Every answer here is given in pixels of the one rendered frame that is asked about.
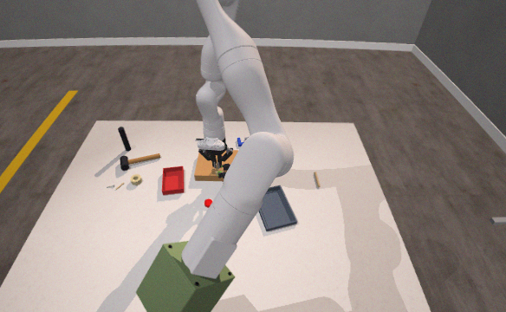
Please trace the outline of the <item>light wooden board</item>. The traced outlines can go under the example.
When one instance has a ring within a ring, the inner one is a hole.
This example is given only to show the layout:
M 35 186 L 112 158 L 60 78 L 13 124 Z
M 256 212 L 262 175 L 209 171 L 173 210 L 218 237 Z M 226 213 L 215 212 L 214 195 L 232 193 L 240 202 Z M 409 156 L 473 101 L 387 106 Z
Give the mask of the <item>light wooden board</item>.
M 233 154 L 223 164 L 231 164 L 238 150 L 233 150 Z M 198 154 L 198 161 L 195 170 L 196 181 L 224 181 L 223 178 L 219 178 L 217 172 L 227 172 L 228 170 L 216 171 L 216 174 L 211 174 L 212 161 L 205 159 L 200 153 Z

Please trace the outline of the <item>wooden-handled black mallet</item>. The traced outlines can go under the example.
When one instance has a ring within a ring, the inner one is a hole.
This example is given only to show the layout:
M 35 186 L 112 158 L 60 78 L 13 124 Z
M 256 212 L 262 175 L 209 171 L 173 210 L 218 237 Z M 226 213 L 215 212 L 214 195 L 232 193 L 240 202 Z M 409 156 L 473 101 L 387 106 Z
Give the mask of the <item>wooden-handled black mallet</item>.
M 127 156 L 121 156 L 120 157 L 120 168 L 121 168 L 121 170 L 126 171 L 129 169 L 129 165 L 131 165 L 131 164 L 139 163 L 139 162 L 147 161 L 147 160 L 151 160 L 151 159 L 152 159 L 151 155 L 136 158 L 136 159 L 128 159 Z

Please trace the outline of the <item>tan hollow cylinder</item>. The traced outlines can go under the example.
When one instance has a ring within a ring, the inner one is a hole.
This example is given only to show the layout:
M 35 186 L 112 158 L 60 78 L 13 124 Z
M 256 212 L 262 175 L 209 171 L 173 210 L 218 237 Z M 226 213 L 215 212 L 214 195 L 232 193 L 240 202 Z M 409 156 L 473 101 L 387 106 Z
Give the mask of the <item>tan hollow cylinder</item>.
M 139 185 L 142 182 L 142 178 L 141 178 L 141 176 L 139 174 L 134 174 L 130 178 L 130 180 L 131 180 L 131 182 L 132 182 L 133 185 Z

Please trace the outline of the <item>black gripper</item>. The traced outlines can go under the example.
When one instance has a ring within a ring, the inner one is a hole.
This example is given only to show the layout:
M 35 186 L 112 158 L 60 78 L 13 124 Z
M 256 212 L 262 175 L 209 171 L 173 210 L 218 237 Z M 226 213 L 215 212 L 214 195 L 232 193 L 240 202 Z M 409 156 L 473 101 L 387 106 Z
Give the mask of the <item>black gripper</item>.
M 198 152 L 203 157 L 205 157 L 207 160 L 212 161 L 212 166 L 214 168 L 218 168 L 218 169 L 220 169 L 220 167 L 222 167 L 222 161 L 225 162 L 233 154 L 233 148 L 227 147 L 225 138 L 224 138 L 224 140 L 222 140 L 222 142 L 224 143 L 224 146 L 225 146 L 224 150 L 222 150 L 222 151 L 204 150 L 204 149 L 198 150 Z M 222 156 L 222 154 L 225 151 L 226 151 L 226 153 L 224 154 L 224 156 Z M 217 159 L 216 159 L 216 155 L 217 155 Z M 217 163 L 217 167 L 216 167 L 216 163 Z

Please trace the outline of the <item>black spring clamp with green grips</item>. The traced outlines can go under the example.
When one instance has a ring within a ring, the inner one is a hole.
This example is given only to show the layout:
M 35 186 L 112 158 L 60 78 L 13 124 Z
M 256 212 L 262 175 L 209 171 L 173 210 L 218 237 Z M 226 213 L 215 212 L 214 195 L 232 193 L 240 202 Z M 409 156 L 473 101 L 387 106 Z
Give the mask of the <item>black spring clamp with green grips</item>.
M 230 164 L 223 164 L 222 167 L 224 168 L 224 170 L 228 170 L 230 167 Z M 225 174 L 226 174 L 226 172 L 217 172 L 217 175 L 219 178 L 224 179 Z

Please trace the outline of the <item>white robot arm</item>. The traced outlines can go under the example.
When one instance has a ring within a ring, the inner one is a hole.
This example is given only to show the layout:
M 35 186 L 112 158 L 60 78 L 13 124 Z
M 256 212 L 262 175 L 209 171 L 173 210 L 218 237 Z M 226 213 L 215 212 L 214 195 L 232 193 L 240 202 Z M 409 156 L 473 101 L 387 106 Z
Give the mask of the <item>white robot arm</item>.
M 240 0 L 196 1 L 209 31 L 201 53 L 201 75 L 206 83 L 196 95 L 204 124 L 204 140 L 198 142 L 198 148 L 225 148 L 224 113 L 217 104 L 226 88 L 250 132 L 182 251 L 193 275 L 216 279 L 275 178 L 292 167 L 294 150 L 276 112 L 257 47 L 235 23 Z

